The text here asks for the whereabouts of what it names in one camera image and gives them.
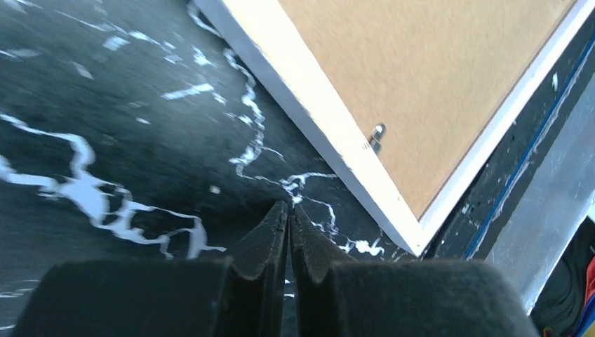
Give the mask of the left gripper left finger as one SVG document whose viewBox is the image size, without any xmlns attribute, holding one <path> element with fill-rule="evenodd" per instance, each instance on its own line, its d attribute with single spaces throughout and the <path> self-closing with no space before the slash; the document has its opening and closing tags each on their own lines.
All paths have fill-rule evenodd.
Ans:
<svg viewBox="0 0 595 337">
<path fill-rule="evenodd" d="M 220 258 L 63 263 L 13 336 L 279 336 L 288 207 L 276 202 Z"/>
</svg>

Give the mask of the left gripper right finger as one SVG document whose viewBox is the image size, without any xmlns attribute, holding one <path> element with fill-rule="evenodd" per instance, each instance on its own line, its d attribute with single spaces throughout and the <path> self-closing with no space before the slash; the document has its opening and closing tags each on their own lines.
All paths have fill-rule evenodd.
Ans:
<svg viewBox="0 0 595 337">
<path fill-rule="evenodd" d="M 312 224 L 289 222 L 301 336 L 536 336 L 522 303 L 482 261 L 359 261 Z"/>
</svg>

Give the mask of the frame backing board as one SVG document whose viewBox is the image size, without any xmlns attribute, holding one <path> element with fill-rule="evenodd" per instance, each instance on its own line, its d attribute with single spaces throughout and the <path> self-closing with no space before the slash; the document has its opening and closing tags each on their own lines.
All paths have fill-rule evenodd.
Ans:
<svg viewBox="0 0 595 337">
<path fill-rule="evenodd" d="M 421 216 L 572 1 L 282 1 L 341 103 L 315 117 L 387 126 L 382 163 Z"/>
</svg>

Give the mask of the wooden picture frame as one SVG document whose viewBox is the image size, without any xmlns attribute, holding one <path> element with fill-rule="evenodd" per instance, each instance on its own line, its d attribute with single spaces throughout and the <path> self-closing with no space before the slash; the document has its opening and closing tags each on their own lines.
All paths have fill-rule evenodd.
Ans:
<svg viewBox="0 0 595 337">
<path fill-rule="evenodd" d="M 189 13 L 205 17 L 291 118 L 385 234 L 420 255 L 517 118 L 545 74 L 594 10 L 572 1 L 565 18 L 496 109 L 429 207 L 416 216 L 381 160 L 387 126 L 364 133 L 348 110 L 315 117 L 308 102 L 314 83 L 341 98 L 281 7 L 282 1 L 191 1 Z"/>
</svg>

